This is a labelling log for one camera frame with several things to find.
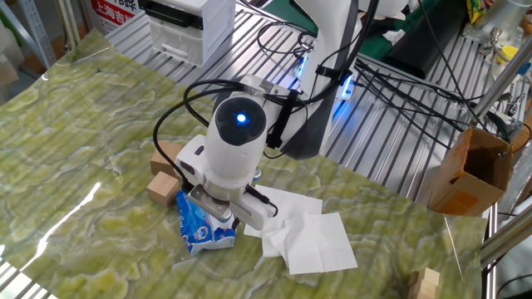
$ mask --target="white paper napkin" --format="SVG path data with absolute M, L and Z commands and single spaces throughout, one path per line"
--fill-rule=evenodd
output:
M 323 201 L 308 196 L 293 194 L 283 190 L 272 189 L 257 185 L 255 187 L 261 194 L 267 196 L 278 208 L 277 216 L 264 222 L 262 231 L 258 231 L 249 225 L 244 228 L 244 235 L 262 238 L 263 233 L 272 232 L 283 228 L 284 220 L 297 217 L 304 213 L 321 214 Z
M 288 257 L 285 260 L 291 275 L 357 267 L 339 213 L 304 214 L 287 220 L 285 229 L 288 230 L 284 241 Z

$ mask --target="plastic bag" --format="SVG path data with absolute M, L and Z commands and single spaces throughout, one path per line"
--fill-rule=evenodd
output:
M 180 211 L 181 237 L 191 255 L 203 249 L 231 248 L 236 232 L 231 228 L 233 216 L 222 223 L 191 203 L 185 192 L 177 193 L 177 207 Z

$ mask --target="green patterned mat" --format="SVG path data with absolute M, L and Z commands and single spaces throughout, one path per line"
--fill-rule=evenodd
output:
M 177 209 L 145 191 L 152 130 L 182 91 L 93 31 L 1 107 L 2 258 L 59 298 L 398 299 L 423 267 L 441 273 L 436 298 L 480 298 L 485 220 L 427 212 L 323 157 L 265 159 L 259 183 L 339 212 L 357 269 L 290 276 L 242 228 L 234 248 L 191 257 Z M 194 105 L 212 109 L 209 100 Z M 179 110 L 160 139 L 184 145 L 205 131 Z

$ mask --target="brown cardboard box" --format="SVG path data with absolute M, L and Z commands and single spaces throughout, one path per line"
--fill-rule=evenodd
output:
M 506 192 L 511 161 L 511 145 L 469 128 L 441 162 L 429 208 L 451 215 L 481 215 Z

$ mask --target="wooden block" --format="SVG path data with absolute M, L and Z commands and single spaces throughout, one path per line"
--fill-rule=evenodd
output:
M 419 281 L 415 285 L 411 286 L 408 289 L 408 294 L 409 296 L 414 296 L 414 295 L 417 295 L 418 293 L 423 293 L 429 296 L 430 298 L 434 298 L 436 296 L 437 288 L 438 286 L 435 285 L 434 283 L 430 283 L 424 279 L 419 279 Z
M 175 160 L 177 154 L 183 149 L 181 145 L 173 144 L 170 142 L 161 141 L 159 143 L 165 154 L 167 154 L 172 160 Z M 150 161 L 151 174 L 157 175 L 159 172 L 164 172 L 170 176 L 175 177 L 175 171 L 172 165 L 166 161 L 165 158 L 159 153 L 159 150 L 155 149 L 155 152 L 151 156 Z
M 430 282 L 434 285 L 437 285 L 437 286 L 440 285 L 440 273 L 432 269 L 429 269 L 429 268 L 423 269 L 423 271 L 419 273 L 419 278 L 427 282 Z
M 411 287 L 412 285 L 415 285 L 417 282 L 417 279 L 419 277 L 419 272 L 415 271 L 410 275 L 410 280 L 408 281 L 408 286 Z
M 180 187 L 178 179 L 159 172 L 148 185 L 148 198 L 168 208 L 175 202 Z
M 412 296 L 409 296 L 408 299 L 434 299 L 434 297 L 430 297 L 427 294 L 423 293 L 417 293 L 413 294 Z

